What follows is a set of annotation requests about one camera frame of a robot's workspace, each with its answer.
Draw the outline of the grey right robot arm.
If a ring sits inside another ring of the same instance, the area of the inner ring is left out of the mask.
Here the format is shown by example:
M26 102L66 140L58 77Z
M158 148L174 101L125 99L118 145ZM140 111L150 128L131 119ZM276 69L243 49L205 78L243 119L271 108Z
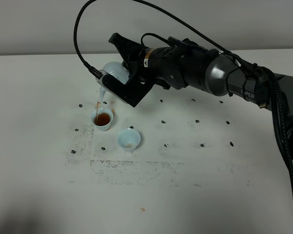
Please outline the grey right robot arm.
M265 108L285 130L293 157L293 77L276 74L231 52L207 50L170 37L168 47L141 48L143 69L164 87L191 86L214 96L237 95Z

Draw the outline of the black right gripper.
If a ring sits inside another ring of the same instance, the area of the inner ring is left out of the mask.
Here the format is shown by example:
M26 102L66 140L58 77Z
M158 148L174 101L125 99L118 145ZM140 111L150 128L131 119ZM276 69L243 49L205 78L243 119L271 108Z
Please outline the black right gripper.
M168 47L148 48L119 33L108 40L118 50L125 67L141 58L140 81L153 81L164 89L191 86L205 88L204 75L210 60L210 51L195 42L169 38Z

